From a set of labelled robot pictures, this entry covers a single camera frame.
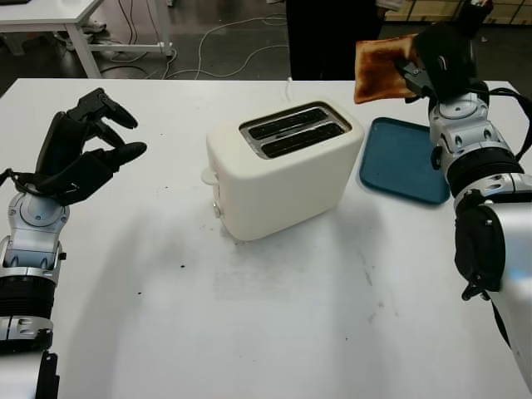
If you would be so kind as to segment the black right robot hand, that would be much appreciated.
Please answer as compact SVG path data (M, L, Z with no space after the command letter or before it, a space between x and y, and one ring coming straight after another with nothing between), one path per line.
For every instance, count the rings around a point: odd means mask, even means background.
M414 57L394 61L406 87L418 97L447 102L465 95L475 78L471 40L444 22L429 26L412 39Z

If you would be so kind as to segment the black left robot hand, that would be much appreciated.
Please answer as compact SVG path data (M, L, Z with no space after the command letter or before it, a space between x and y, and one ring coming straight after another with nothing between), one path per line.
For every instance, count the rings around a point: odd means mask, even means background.
M81 157L85 143L95 137L112 147L93 154L113 171L146 152L146 143L125 143L105 119L130 130L138 126L134 116L101 88L84 95L70 110L56 113L42 144L36 172L46 176L59 174Z

